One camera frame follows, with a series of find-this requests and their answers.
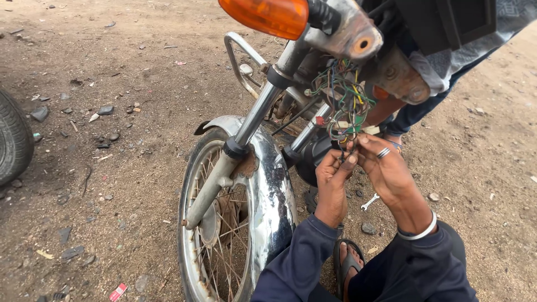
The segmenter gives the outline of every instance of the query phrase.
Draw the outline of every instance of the silver ring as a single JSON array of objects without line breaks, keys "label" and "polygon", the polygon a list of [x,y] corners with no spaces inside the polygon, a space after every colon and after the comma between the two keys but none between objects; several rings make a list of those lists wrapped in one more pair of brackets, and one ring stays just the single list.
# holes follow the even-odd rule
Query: silver ring
[{"label": "silver ring", "polygon": [[386,154],[390,153],[390,149],[388,147],[385,147],[384,149],[382,149],[377,155],[376,157],[378,157],[379,159],[383,158],[386,156]]}]

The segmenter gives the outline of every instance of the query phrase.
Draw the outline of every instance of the front fork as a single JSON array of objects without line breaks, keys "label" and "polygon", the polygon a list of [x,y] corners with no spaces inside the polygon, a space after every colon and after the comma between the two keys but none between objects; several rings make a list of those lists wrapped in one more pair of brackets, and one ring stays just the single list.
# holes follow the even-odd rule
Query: front fork
[{"label": "front fork", "polygon": [[[252,60],[261,67],[262,71],[267,74],[267,83],[265,83],[261,93],[257,92],[247,83],[243,74],[238,68],[237,60],[232,46],[232,42],[239,45],[243,52],[252,58]],[[226,49],[228,51],[229,60],[235,76],[238,78],[241,85],[254,97],[257,97],[252,109],[246,115],[244,123],[239,128],[236,135],[231,136],[222,149],[220,159],[217,161],[213,171],[209,174],[203,187],[199,191],[194,203],[188,210],[186,219],[182,221],[182,225],[188,230],[194,229],[211,203],[216,198],[222,188],[233,186],[233,180],[229,178],[233,170],[240,163],[242,158],[248,153],[248,143],[255,131],[261,125],[263,118],[268,113],[269,109],[274,105],[276,98],[287,90],[287,92],[295,99],[305,98],[292,87],[294,73],[298,70],[302,60],[308,54],[310,48],[306,46],[303,37],[297,41],[290,41],[285,47],[278,62],[273,66],[269,66],[267,62],[238,34],[229,32],[224,38]],[[327,111],[327,105],[324,104],[320,111]],[[312,119],[304,131],[299,135],[297,143],[293,143],[292,150],[298,153],[306,144],[307,138],[310,138],[315,130],[315,119]]]}]

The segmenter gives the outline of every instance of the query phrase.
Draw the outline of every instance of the tire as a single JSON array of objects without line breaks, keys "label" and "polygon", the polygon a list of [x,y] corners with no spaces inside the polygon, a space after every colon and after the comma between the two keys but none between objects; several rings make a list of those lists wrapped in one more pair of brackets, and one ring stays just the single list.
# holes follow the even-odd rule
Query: tire
[{"label": "tire", "polygon": [[[188,231],[181,225],[181,222],[183,219],[186,218],[186,211],[185,208],[188,205],[190,205],[190,196],[191,193],[189,191],[189,187],[191,186],[191,181],[195,179],[197,174],[197,166],[199,166],[202,156],[204,154],[204,148],[208,146],[210,143],[214,142],[221,142],[221,145],[224,144],[224,142],[227,140],[228,135],[227,133],[218,127],[214,127],[210,129],[196,144],[194,149],[191,152],[190,158],[188,160],[188,165],[186,167],[185,176],[183,178],[183,186],[181,188],[181,193],[179,197],[179,213],[178,213],[178,224],[177,224],[177,250],[178,250],[178,262],[179,262],[179,272],[181,275],[181,283],[183,285],[184,293],[186,301],[195,301],[195,302],[203,302],[203,301],[214,301],[214,295],[211,297],[207,297],[204,299],[200,299],[201,296],[199,294],[199,284],[201,281],[199,280],[190,280],[189,276],[191,273],[188,272],[190,269],[193,270],[193,267],[197,265],[196,263],[188,263],[185,258],[185,255],[188,255],[187,245],[188,243],[186,240],[189,240],[189,242],[192,242],[192,238],[194,238],[194,235],[190,236],[187,234]],[[251,278],[249,273],[249,267],[251,265],[251,255],[250,251],[248,250],[246,252],[246,260],[245,260],[245,269],[243,272],[243,278],[241,281],[241,284],[239,285],[237,292],[235,293],[234,300],[235,302],[247,302],[250,301],[250,297],[252,294],[252,284],[251,284]]]},{"label": "tire", "polygon": [[0,186],[17,178],[34,152],[32,129],[17,101],[0,90]]}]

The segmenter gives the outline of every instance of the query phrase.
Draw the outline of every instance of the foot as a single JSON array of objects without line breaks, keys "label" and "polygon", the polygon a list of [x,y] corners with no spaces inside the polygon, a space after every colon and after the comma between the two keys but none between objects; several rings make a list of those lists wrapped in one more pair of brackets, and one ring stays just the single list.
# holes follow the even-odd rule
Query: foot
[{"label": "foot", "polygon": [[[354,250],[353,247],[348,246],[347,243],[342,242],[339,245],[339,259],[341,260],[341,263],[343,263],[343,260],[345,260],[348,253],[351,253],[352,257],[354,258],[354,260],[356,260],[356,262],[358,262],[358,265],[361,268],[364,267],[364,262],[362,261],[362,259],[360,259],[360,256],[358,255],[356,250]],[[358,272],[353,267],[351,267],[349,271],[347,272],[347,276],[345,277],[345,283],[343,285],[343,301],[344,302],[348,302],[349,300],[349,297],[347,295],[347,289],[349,288],[349,281],[351,280],[352,277],[356,276],[357,274]]]},{"label": "foot", "polygon": [[397,143],[399,145],[403,144],[403,141],[401,140],[400,136],[393,136],[393,135],[389,135],[389,134],[385,133],[382,138],[384,138],[385,140],[389,140],[389,141],[392,141],[394,143]]}]

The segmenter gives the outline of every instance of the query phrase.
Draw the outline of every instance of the wrench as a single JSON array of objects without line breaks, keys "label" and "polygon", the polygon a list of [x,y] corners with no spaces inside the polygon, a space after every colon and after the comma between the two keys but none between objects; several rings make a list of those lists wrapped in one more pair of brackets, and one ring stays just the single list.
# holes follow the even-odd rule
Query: wrench
[{"label": "wrench", "polygon": [[373,195],[373,198],[371,198],[371,200],[368,201],[367,204],[362,205],[360,208],[363,208],[364,211],[367,211],[367,207],[369,207],[370,204],[372,204],[375,200],[377,200],[379,198],[380,198],[380,196],[377,195],[377,193],[375,193],[375,195]]}]

